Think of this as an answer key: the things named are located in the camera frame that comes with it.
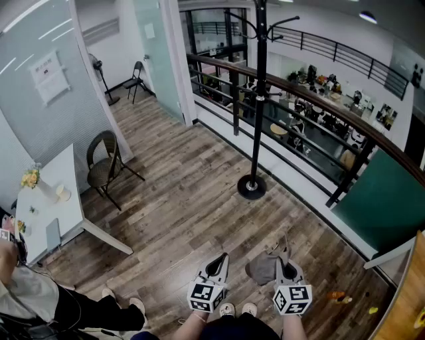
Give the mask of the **person's dark shorts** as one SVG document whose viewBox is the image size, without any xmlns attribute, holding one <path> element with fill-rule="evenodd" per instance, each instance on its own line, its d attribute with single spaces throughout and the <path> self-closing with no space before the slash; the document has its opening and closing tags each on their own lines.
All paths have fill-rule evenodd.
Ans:
<svg viewBox="0 0 425 340">
<path fill-rule="evenodd" d="M 207 323 L 199 340 L 280 340 L 280 336 L 249 313 L 235 318 L 225 315 Z"/>
</svg>

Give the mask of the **white table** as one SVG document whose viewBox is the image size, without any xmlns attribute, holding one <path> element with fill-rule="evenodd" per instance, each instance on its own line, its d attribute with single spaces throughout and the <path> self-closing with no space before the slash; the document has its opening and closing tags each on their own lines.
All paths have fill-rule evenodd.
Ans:
<svg viewBox="0 0 425 340">
<path fill-rule="evenodd" d="M 132 254 L 133 250 L 90 222 L 85 216 L 76 180 L 74 146 L 69 145 L 41 170 L 41 179 L 55 188 L 64 185 L 71 192 L 67 201 L 53 203 L 38 188 L 23 188 L 17 197 L 16 219 L 26 225 L 24 239 L 27 245 L 27 262 L 34 264 L 48 253 L 46 227 L 55 219 L 63 244 L 83 230 L 89 232 L 118 250 Z"/>
</svg>

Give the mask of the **wooden table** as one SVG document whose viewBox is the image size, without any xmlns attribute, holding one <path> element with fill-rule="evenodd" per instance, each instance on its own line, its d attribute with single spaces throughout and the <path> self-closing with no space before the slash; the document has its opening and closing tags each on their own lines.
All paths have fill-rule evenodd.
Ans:
<svg viewBox="0 0 425 340">
<path fill-rule="evenodd" d="M 417 340 L 414 324 L 425 308 L 425 236 L 419 231 L 394 297 L 368 340 Z"/>
</svg>

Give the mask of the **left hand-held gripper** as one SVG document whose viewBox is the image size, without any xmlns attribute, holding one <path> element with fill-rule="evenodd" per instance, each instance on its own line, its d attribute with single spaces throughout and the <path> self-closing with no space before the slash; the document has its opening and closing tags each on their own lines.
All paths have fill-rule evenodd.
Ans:
<svg viewBox="0 0 425 340">
<path fill-rule="evenodd" d="M 226 252 L 204 261 L 189 282 L 187 301 L 192 310 L 214 312 L 224 301 L 228 285 L 229 255 Z"/>
</svg>

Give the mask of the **person's left forearm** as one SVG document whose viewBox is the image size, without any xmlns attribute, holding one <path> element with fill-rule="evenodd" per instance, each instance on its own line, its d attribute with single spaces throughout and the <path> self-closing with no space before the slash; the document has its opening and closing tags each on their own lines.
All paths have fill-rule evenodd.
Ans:
<svg viewBox="0 0 425 340">
<path fill-rule="evenodd" d="M 193 310 L 180 328 L 172 335 L 172 340 L 199 340 L 208 318 L 209 313 Z"/>
</svg>

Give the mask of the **yellow flowers in vase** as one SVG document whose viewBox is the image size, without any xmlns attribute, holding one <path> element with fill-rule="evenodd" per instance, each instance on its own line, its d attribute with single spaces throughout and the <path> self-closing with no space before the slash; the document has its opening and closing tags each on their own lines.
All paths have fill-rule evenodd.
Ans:
<svg viewBox="0 0 425 340">
<path fill-rule="evenodd" d="M 21 178 L 21 187 L 28 187 L 30 189 L 39 188 L 41 193 L 52 203 L 59 200 L 56 191 L 41 178 L 42 165 L 40 163 L 33 164 L 25 171 Z"/>
</svg>

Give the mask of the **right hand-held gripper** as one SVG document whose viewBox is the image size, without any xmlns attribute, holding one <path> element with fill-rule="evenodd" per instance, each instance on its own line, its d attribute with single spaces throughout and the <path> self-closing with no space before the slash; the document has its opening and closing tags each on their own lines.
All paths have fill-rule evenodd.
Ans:
<svg viewBox="0 0 425 340">
<path fill-rule="evenodd" d="M 312 286 L 304 282 L 303 270 L 290 259 L 285 266 L 280 257 L 276 259 L 274 291 L 272 302 L 280 315 L 303 315 L 313 301 Z"/>
</svg>

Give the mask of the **black coat stand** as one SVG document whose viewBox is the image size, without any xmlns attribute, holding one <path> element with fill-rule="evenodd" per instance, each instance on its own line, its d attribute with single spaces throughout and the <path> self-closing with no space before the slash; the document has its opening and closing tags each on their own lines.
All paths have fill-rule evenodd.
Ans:
<svg viewBox="0 0 425 340">
<path fill-rule="evenodd" d="M 299 20 L 299 16 L 290 17 L 282 21 L 278 21 L 271 26 L 267 25 L 267 0 L 253 0 L 256 9 L 256 26 L 250 21 L 243 19 L 237 15 L 228 12 L 229 15 L 241 19 L 250 25 L 255 35 L 248 39 L 257 40 L 257 92 L 256 92 L 256 113 L 254 124 L 254 140 L 252 149 L 252 164 L 249 175 L 241 177 L 237 184 L 238 192 L 245 198 L 251 201 L 262 198 L 266 194 L 266 182 L 257 175 L 258 156 L 260 151 L 260 139 L 262 133 L 262 119 L 264 113 L 264 102 L 266 100 L 266 66 L 267 66 L 267 43 L 274 41 L 274 38 L 269 37 L 271 31 L 280 24 L 290 21 Z"/>
</svg>

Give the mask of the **white wall notice holder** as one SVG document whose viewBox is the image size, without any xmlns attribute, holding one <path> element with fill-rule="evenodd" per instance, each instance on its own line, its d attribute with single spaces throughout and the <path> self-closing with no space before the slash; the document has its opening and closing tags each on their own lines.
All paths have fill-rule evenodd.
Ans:
<svg viewBox="0 0 425 340">
<path fill-rule="evenodd" d="M 35 89 L 41 97 L 43 106 L 47 106 L 64 91 L 70 90 L 70 84 L 64 73 L 57 50 L 52 50 L 29 66 Z"/>
</svg>

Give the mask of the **orange bottle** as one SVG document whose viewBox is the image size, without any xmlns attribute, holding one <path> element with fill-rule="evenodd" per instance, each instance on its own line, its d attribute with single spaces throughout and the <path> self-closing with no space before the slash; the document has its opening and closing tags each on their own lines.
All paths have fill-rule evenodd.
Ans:
<svg viewBox="0 0 425 340">
<path fill-rule="evenodd" d="M 348 296 L 345 292 L 337 291 L 327 293 L 326 297 L 332 303 L 336 304 L 348 304 L 353 300 L 353 298 L 351 296 Z"/>
</svg>

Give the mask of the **grey cap hat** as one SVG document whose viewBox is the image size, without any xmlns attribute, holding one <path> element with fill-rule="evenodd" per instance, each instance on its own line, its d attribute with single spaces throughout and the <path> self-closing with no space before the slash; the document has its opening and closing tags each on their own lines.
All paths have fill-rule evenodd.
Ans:
<svg viewBox="0 0 425 340">
<path fill-rule="evenodd" d="M 276 279 L 276 262 L 279 262 L 285 268 L 289 264 L 289 259 L 290 247 L 288 245 L 288 236 L 285 232 L 282 239 L 278 240 L 271 249 L 263 250 L 247 263 L 245 272 L 259 286 L 265 286 Z"/>
</svg>

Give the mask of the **black balcony railing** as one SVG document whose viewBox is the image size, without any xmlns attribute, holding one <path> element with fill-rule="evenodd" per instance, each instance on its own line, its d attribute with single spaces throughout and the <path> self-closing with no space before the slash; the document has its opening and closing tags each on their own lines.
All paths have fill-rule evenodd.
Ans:
<svg viewBox="0 0 425 340">
<path fill-rule="evenodd" d="M 315 34 L 284 27 L 274 27 L 271 30 L 271 35 L 274 42 L 312 52 L 332 60 L 332 62 L 347 66 L 379 83 L 398 99 L 404 99 L 409 83 L 408 79 L 359 50 Z"/>
</svg>

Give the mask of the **black folding chair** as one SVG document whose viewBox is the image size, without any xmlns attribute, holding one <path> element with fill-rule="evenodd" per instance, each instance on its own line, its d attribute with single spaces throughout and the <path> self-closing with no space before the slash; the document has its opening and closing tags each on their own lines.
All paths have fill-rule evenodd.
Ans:
<svg viewBox="0 0 425 340">
<path fill-rule="evenodd" d="M 141 78 L 141 71 L 143 69 L 144 67 L 142 61 L 137 61 L 134 64 L 131 78 L 123 83 L 123 87 L 128 90 L 127 98 L 130 96 L 133 98 L 132 103 L 135 102 L 135 95 L 137 94 L 138 88 L 141 88 L 152 96 L 155 95 L 155 93 L 145 85 L 144 80 Z"/>
</svg>

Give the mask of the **black standing fan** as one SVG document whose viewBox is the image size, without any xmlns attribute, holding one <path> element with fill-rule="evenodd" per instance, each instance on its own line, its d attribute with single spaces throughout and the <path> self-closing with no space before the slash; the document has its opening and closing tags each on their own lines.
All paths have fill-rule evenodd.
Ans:
<svg viewBox="0 0 425 340">
<path fill-rule="evenodd" d="M 91 53 L 89 54 L 89 59 L 90 59 L 90 62 L 92 64 L 92 67 L 94 69 L 96 78 L 98 79 L 99 82 L 101 82 L 104 85 L 104 87 L 106 89 L 106 100 L 107 100 L 108 105 L 112 106 L 112 105 L 116 104 L 120 100 L 120 97 L 119 96 L 113 97 L 111 95 L 110 89 L 108 88 L 106 81 L 105 81 L 105 78 L 104 78 L 104 73 L 103 73 L 103 69 L 102 69 L 102 61 L 98 60 Z"/>
</svg>

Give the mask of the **black wall decoration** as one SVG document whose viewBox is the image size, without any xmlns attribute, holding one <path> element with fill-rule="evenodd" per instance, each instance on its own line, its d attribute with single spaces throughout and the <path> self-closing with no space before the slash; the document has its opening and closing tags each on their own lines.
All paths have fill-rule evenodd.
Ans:
<svg viewBox="0 0 425 340">
<path fill-rule="evenodd" d="M 424 73 L 424 69 L 419 68 L 418 64 L 415 64 L 414 70 L 413 70 L 413 73 L 412 73 L 412 78 L 411 78 L 411 81 L 410 81 L 412 83 L 413 87 L 415 87 L 415 88 L 420 87 L 423 73 Z"/>
</svg>

